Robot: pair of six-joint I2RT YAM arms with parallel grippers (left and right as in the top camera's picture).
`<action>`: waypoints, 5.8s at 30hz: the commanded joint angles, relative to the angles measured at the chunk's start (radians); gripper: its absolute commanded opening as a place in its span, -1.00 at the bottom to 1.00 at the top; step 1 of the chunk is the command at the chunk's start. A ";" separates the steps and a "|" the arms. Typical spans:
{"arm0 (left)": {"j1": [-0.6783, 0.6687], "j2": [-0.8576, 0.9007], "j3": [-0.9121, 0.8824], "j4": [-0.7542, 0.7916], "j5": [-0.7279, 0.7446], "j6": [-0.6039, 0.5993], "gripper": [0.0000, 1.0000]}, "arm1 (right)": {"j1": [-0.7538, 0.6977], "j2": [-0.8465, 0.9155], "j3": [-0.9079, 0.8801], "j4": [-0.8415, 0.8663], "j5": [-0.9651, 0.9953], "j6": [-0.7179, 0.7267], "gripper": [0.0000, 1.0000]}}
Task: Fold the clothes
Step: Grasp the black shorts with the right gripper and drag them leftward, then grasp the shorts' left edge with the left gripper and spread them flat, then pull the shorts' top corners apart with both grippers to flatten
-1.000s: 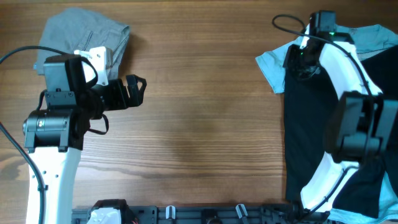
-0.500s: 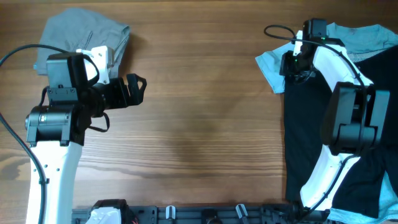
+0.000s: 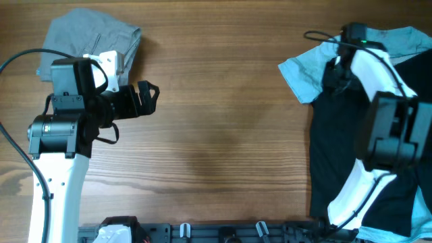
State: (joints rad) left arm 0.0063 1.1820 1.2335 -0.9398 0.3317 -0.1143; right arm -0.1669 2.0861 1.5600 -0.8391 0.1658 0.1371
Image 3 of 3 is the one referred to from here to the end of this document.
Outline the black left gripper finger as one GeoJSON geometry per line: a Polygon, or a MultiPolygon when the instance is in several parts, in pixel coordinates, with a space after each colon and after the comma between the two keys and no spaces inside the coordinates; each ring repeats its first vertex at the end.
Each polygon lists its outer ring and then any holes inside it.
{"type": "Polygon", "coordinates": [[[151,92],[147,81],[138,82],[140,96],[140,115],[151,114],[151,92]]]}
{"type": "Polygon", "coordinates": [[[150,104],[149,113],[154,113],[156,111],[157,99],[159,98],[160,90],[158,86],[148,83],[148,89],[150,94],[150,104]]]}

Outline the black shorts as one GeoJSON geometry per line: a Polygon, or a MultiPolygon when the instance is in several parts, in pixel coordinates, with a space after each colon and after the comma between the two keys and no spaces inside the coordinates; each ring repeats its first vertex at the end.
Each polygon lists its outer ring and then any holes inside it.
{"type": "MultiPolygon", "coordinates": [[[[338,195],[355,160],[354,140],[367,108],[368,98],[356,79],[345,80],[330,61],[323,75],[323,92],[313,101],[310,127],[310,214],[327,216],[329,203],[338,195]]],[[[414,198],[421,190],[431,208],[431,138],[426,139],[423,161],[389,183],[366,211],[362,225],[404,237],[419,227],[414,198]]]]}

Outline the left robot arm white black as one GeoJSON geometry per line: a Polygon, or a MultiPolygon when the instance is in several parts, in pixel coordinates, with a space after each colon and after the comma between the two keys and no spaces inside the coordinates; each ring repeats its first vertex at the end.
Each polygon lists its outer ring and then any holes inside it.
{"type": "Polygon", "coordinates": [[[159,87],[147,81],[109,91],[108,77],[95,84],[97,61],[57,59],[51,64],[53,112],[28,128],[29,153],[36,165],[29,242],[76,242],[80,199],[94,141],[101,128],[119,119],[155,112],[159,87]]]}

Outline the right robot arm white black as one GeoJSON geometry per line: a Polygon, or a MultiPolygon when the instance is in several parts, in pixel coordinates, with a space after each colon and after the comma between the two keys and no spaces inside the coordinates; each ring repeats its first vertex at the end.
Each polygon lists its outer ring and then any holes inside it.
{"type": "Polygon", "coordinates": [[[327,208],[336,232],[357,230],[381,191],[421,162],[431,127],[431,104],[405,84],[385,46],[367,40],[365,24],[343,26],[337,44],[336,67],[357,77],[371,104],[352,171],[327,208]]]}

